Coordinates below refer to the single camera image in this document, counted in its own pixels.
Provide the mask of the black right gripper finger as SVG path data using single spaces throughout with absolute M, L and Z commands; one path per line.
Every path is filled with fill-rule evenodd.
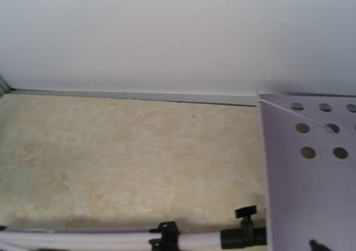
M 326 245 L 317 242 L 316 240 L 310 240 L 309 246 L 311 251 L 332 251 Z

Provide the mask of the white perforated music stand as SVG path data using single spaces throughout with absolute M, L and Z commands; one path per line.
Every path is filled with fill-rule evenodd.
M 355 249 L 355 99 L 1 98 L 2 250 Z

